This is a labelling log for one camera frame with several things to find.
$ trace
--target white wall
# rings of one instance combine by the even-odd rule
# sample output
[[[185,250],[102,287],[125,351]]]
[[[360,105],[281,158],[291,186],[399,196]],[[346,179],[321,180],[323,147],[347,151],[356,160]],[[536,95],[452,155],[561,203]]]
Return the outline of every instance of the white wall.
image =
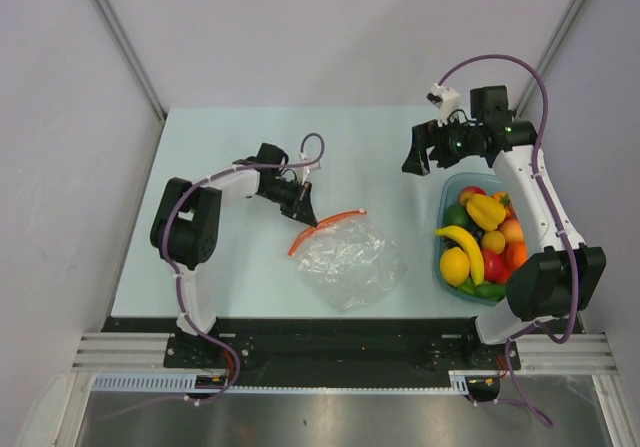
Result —
[[[0,444],[105,311],[159,125],[89,0],[0,0]]]
[[[545,159],[558,195],[607,268],[586,312],[606,331],[640,413],[640,0],[590,0],[548,76]],[[537,121],[538,99],[526,116]]]
[[[111,0],[165,109],[423,105],[446,69],[535,64],[569,0]],[[455,77],[528,80],[488,62]]]

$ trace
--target bell pepper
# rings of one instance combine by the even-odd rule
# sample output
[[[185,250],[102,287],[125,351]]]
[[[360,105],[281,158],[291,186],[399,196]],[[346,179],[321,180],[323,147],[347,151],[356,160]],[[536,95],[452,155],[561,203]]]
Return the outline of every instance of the bell pepper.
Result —
[[[515,211],[513,210],[513,203],[511,203],[511,199],[509,198],[509,194],[507,194],[506,192],[497,192],[495,194],[493,194],[491,196],[492,199],[496,199],[498,202],[500,202],[502,205],[504,205],[504,208],[507,211],[507,215],[505,216],[504,220],[509,220],[512,217],[515,217]]]
[[[504,221],[507,209],[496,199],[474,194],[467,202],[467,213],[480,228],[490,232]]]

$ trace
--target blue bin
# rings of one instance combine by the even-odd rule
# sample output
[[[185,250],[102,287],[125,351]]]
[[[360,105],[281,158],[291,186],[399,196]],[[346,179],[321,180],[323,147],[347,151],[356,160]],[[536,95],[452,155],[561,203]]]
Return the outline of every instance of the blue bin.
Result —
[[[438,228],[444,227],[444,211],[451,204],[455,204],[458,202],[458,196],[460,192],[465,187],[469,187],[470,185],[475,185],[480,187],[481,189],[487,192],[487,195],[495,194],[496,192],[501,192],[506,190],[495,175],[489,174],[478,174],[474,172],[463,172],[460,174],[456,174],[449,178],[447,182],[444,184],[442,189],[442,198],[440,199],[440,210],[438,211]],[[452,293],[453,295],[460,297],[461,299],[469,300],[471,302],[478,302],[479,304],[485,305],[496,305],[497,302],[493,300],[481,299],[480,297],[476,297],[474,295],[465,294],[464,292],[460,292],[455,287],[447,284],[442,275],[440,274],[440,257],[444,253],[444,239],[442,237],[434,236],[435,238],[435,256],[433,259],[433,269],[436,273],[436,277],[440,282],[440,285]]]

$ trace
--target yellow banana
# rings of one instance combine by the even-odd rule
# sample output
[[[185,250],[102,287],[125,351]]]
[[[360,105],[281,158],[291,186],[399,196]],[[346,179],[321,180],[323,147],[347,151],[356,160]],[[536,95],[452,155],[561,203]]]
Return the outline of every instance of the yellow banana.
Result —
[[[450,225],[442,229],[436,230],[436,235],[440,237],[448,237],[451,240],[455,240],[462,250],[464,250],[467,257],[469,257],[469,270],[471,272],[471,279],[476,285],[484,280],[484,260],[480,247],[473,236],[457,225]]]

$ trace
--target plastic bag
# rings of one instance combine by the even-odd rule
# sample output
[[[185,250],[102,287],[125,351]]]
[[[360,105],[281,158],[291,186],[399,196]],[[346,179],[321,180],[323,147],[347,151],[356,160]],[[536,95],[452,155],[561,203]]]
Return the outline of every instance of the plastic bag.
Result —
[[[292,247],[305,281],[342,311],[379,301],[407,272],[398,246],[386,240],[367,215],[358,213],[364,211],[339,221],[326,219],[326,227],[303,232],[303,241],[294,244],[297,250]]]

